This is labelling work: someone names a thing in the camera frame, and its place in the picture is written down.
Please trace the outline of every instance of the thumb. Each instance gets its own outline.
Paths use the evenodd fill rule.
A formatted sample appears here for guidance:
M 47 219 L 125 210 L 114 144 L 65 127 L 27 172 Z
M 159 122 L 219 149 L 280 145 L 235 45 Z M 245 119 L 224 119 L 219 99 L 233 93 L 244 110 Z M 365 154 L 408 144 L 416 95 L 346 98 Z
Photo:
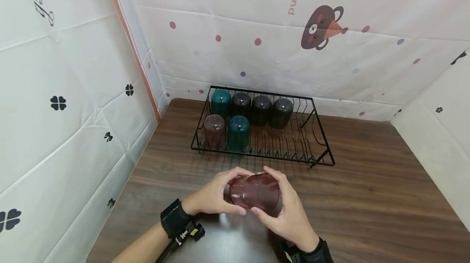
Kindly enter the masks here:
M 225 202 L 223 209 L 221 211 L 222 213 L 227 213 L 227 214 L 238 214 L 238 215 L 245 215 L 246 210 L 243 207 L 240 207 L 238 205 L 233 205 L 230 203 Z
M 273 230 L 276 224 L 276 219 L 274 217 L 269 216 L 268 214 L 266 214 L 265 211 L 257 207 L 251 208 L 251 212 L 253 212 L 256 217 L 258 217 L 258 219 L 261 223 L 263 223 L 264 226 L 266 226 L 270 230 Z

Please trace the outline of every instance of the hand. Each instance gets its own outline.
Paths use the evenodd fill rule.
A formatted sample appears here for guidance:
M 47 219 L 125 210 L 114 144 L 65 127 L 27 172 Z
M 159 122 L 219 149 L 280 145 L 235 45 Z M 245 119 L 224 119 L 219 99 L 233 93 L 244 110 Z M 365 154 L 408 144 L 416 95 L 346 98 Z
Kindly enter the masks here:
M 224 201 L 225 185 L 237 176 L 251 176 L 253 172 L 235 167 L 231 170 L 217 173 L 199 191 L 182 201 L 183 210 L 188 215 L 199 212 L 207 214 L 228 213 L 245 215 L 246 210 L 238 205 L 232 205 Z
M 267 166 L 264 167 L 264 170 L 274 177 L 279 185 L 282 210 L 277 217 L 271 217 L 257 207 L 251 208 L 251 211 L 256 214 L 263 225 L 274 233 L 293 242 L 300 250 L 306 253 L 312 252 L 318 246 L 319 237 L 310 226 L 299 196 L 284 173 Z

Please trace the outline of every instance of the dish rack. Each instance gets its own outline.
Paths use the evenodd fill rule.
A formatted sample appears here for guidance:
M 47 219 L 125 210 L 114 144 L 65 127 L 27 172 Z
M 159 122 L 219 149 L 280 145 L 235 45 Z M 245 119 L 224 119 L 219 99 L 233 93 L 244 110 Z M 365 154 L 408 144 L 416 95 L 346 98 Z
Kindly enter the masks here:
M 210 148 L 204 140 L 204 120 L 211 114 L 211 96 L 216 90 L 226 90 L 233 96 L 235 93 L 247 93 L 251 100 L 263 95 L 269 97 L 274 103 L 284 97 L 294 104 L 294 111 L 287 127 L 283 130 L 273 129 L 266 124 L 264 127 L 251 126 L 248 146 L 242 151 L 233 151 L 227 145 L 221 148 Z M 334 166 L 335 159 L 321 126 L 315 103 L 311 97 L 300 97 L 278 93 L 267 93 L 253 90 L 234 89 L 228 87 L 211 86 L 204 103 L 199 123 L 196 127 L 191 149 L 200 153 L 223 152 L 237 155 L 246 155 L 278 160 L 296 161 L 309 164 Z

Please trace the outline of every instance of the wrist strap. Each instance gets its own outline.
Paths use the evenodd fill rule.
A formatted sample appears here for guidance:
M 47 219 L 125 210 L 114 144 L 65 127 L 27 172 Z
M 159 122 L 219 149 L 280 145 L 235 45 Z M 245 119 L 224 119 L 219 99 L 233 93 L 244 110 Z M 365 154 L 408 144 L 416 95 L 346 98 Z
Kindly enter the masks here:
M 313 252 L 300 252 L 300 262 L 302 263 L 333 263 L 330 255 L 330 249 L 326 241 L 320 238 L 318 246 Z
M 191 217 L 183 210 L 180 199 L 176 199 L 160 214 L 160 221 L 168 238 L 174 239 L 191 221 Z

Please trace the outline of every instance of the wooden table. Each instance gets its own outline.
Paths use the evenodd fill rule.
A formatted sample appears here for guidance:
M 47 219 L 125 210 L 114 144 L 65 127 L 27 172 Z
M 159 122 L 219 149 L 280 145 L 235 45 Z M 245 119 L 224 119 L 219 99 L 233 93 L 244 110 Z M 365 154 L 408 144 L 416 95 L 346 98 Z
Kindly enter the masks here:
M 216 173 L 268 165 L 287 174 L 335 263 L 470 262 L 470 234 L 388 123 L 321 117 L 335 167 L 190 149 L 204 103 L 174 99 L 99 235 L 88 263 L 110 262 Z M 248 214 L 201 216 L 206 235 L 167 262 L 285 262 L 276 238 Z

